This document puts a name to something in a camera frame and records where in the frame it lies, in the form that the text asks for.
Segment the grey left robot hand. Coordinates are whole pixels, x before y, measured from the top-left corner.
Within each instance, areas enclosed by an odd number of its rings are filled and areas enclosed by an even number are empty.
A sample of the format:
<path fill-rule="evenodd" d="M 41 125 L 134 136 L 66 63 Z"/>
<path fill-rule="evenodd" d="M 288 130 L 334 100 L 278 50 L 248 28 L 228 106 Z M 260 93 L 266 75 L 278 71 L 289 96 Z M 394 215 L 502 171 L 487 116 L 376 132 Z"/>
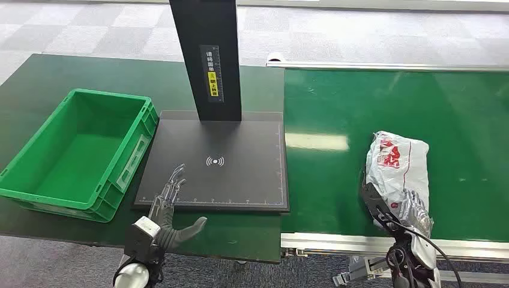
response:
<path fill-rule="evenodd" d="M 208 221 L 206 217 L 199 217 L 191 226 L 184 229 L 178 230 L 173 227 L 175 201 L 186 182 L 182 176 L 184 169 L 184 163 L 176 166 L 162 191 L 155 195 L 149 212 L 149 218 L 160 227 L 154 243 L 167 252 L 200 233 Z"/>

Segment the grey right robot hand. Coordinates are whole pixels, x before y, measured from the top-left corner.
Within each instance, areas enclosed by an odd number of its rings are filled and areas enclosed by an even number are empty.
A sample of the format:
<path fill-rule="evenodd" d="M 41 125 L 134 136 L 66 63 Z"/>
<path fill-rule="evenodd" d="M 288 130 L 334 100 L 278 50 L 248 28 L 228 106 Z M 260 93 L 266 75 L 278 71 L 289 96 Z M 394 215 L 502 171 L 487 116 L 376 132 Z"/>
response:
<path fill-rule="evenodd" d="M 397 218 L 407 228 L 416 229 L 418 233 L 429 238 L 433 228 L 433 219 L 429 216 L 424 202 L 413 190 L 403 189 L 402 201 Z"/>

